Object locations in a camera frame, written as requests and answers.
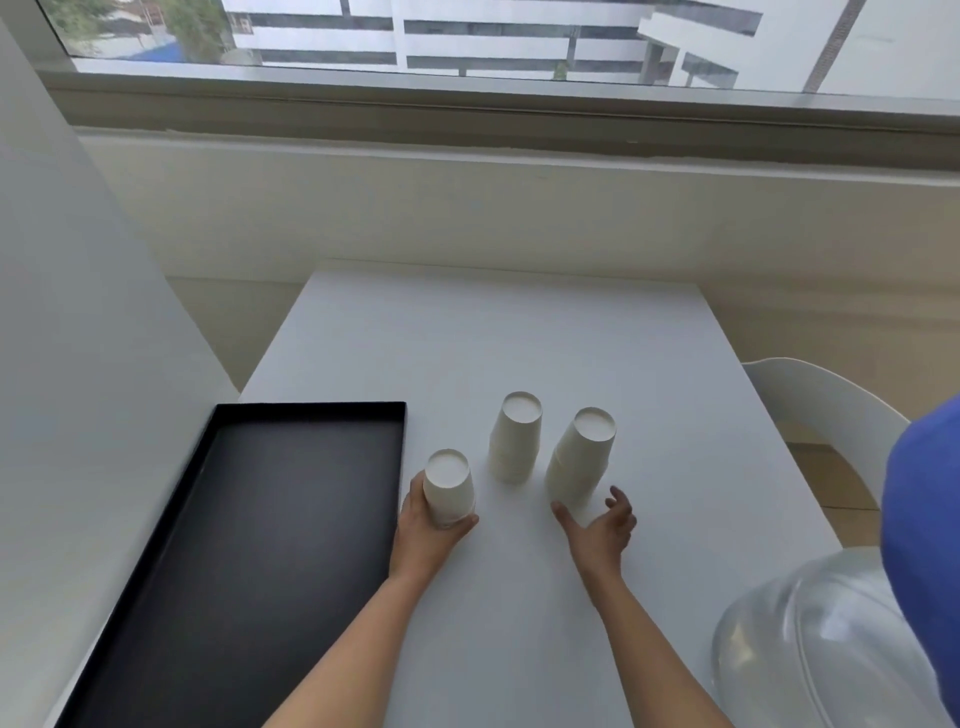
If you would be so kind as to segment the person's left hand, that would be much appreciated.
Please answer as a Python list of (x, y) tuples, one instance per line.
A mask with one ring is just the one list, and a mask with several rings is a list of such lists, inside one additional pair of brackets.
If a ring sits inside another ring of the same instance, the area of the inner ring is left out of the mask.
[(440, 528), (430, 512), (429, 522), (410, 522), (406, 520), (405, 496), (393, 536), (388, 581), (426, 589), (478, 522), (479, 516), (473, 514), (450, 528)]

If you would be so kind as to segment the person's right hand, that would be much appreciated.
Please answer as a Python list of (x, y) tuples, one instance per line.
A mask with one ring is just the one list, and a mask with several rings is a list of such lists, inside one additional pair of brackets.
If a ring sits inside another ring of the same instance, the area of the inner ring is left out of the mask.
[(573, 563), (588, 591), (621, 579), (622, 553), (638, 524), (633, 506), (617, 486), (610, 486), (606, 512), (584, 526), (582, 535), (567, 535)]

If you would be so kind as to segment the short white paper cup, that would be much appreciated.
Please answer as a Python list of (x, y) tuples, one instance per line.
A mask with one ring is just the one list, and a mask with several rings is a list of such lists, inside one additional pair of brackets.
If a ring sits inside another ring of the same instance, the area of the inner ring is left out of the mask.
[(473, 473), (466, 455), (453, 448), (432, 453), (423, 470), (423, 491), (438, 528), (451, 528), (475, 512)]

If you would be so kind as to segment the person's left forearm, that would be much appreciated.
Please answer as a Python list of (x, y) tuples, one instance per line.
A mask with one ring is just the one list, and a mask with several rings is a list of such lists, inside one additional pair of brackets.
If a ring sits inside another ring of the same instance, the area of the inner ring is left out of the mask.
[(262, 728), (383, 728), (405, 635), (433, 577), (389, 576)]

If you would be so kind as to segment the person's right forearm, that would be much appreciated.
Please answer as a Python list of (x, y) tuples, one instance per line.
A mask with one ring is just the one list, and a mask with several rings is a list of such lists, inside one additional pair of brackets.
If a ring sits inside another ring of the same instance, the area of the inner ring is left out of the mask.
[(582, 581), (605, 627), (633, 728), (735, 728), (618, 573)]

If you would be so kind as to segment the tall white paper cup stack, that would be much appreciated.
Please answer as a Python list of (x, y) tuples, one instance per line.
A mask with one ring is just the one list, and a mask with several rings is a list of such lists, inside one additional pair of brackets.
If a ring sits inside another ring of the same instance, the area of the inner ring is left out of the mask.
[(556, 444), (544, 477), (550, 499), (574, 511), (583, 508), (604, 477), (618, 426), (598, 407), (584, 407)]

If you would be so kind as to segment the black rectangular tray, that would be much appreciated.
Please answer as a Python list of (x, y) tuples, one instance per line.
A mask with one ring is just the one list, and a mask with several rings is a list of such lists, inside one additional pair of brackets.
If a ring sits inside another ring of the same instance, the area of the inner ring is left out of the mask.
[(261, 728), (387, 577), (406, 412), (218, 405), (54, 728)]

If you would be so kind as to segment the white plastic chair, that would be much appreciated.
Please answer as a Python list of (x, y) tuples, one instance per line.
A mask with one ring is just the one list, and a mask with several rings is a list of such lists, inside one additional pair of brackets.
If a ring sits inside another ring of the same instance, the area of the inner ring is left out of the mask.
[(882, 506), (889, 456), (909, 418), (857, 383), (808, 361), (770, 357), (742, 367), (773, 421), (821, 436)]

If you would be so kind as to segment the clear plastic dome cover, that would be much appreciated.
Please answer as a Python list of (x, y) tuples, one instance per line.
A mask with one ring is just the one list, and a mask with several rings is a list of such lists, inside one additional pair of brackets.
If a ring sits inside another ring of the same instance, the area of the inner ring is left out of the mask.
[(877, 547), (803, 564), (734, 601), (712, 671), (735, 728), (956, 728)]

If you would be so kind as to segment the blue cloth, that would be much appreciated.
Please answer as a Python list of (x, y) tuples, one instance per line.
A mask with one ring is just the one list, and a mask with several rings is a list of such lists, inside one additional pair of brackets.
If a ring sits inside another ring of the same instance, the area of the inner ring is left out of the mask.
[(960, 728), (960, 394), (911, 422), (892, 447), (880, 552), (942, 705)]

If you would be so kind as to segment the grey window frame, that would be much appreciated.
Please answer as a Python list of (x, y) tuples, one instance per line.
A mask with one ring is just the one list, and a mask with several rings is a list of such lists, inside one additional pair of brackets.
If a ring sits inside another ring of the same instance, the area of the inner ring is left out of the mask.
[(67, 121), (90, 128), (960, 171), (960, 0), (224, 0), (213, 49), (136, 0), (0, 0)]

